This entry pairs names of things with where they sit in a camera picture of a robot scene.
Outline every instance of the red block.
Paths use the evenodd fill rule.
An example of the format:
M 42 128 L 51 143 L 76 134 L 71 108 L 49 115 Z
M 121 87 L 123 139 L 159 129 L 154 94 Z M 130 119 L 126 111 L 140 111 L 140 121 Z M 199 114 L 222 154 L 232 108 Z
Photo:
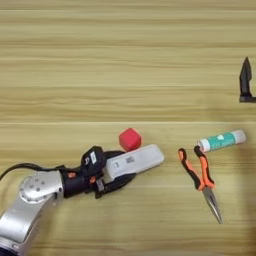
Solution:
M 119 135 L 119 144 L 126 151 L 132 151 L 141 146 L 141 136 L 132 128 Z

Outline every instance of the pliers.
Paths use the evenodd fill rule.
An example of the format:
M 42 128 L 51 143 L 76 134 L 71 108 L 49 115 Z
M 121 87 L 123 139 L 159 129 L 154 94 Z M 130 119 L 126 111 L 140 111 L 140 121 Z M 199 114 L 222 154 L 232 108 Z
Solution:
M 215 184 L 210 176 L 208 160 L 205 154 L 201 151 L 199 146 L 195 146 L 194 152 L 200 159 L 200 163 L 202 167 L 202 178 L 197 174 L 196 170 L 192 167 L 190 162 L 187 160 L 186 150 L 183 148 L 180 148 L 178 151 L 180 161 L 183 167 L 186 169 L 186 171 L 190 175 L 190 177 L 193 179 L 195 183 L 195 188 L 199 191 L 203 191 L 204 197 L 211 211 L 213 212 L 218 222 L 222 224 L 223 221 L 222 221 L 220 210 L 217 204 L 217 200 L 212 191 L 212 189 L 215 187 Z

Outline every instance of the green label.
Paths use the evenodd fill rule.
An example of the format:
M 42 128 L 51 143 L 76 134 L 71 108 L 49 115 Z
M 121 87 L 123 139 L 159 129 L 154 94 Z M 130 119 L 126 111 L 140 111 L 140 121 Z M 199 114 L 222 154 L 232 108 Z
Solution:
M 218 136 L 213 136 L 213 137 L 207 138 L 207 140 L 210 143 L 211 150 L 223 148 L 236 143 L 235 136 L 231 132 L 224 133 Z

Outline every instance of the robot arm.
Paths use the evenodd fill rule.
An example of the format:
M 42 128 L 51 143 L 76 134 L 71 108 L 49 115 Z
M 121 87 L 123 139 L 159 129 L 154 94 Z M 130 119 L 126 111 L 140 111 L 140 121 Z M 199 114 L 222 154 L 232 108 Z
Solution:
M 24 179 L 12 206 L 0 219 L 0 255 L 26 255 L 44 211 L 63 199 L 61 173 L 38 173 Z
M 42 214 L 63 198 L 90 192 L 100 198 L 128 184 L 137 173 L 163 161 L 164 155 L 156 145 L 126 154 L 103 152 L 101 147 L 94 146 L 74 169 L 65 166 L 44 169 L 33 164 L 9 168 L 0 180 L 10 170 L 22 166 L 38 172 L 23 180 L 16 200 L 0 219 L 0 256 L 25 256 L 36 237 Z

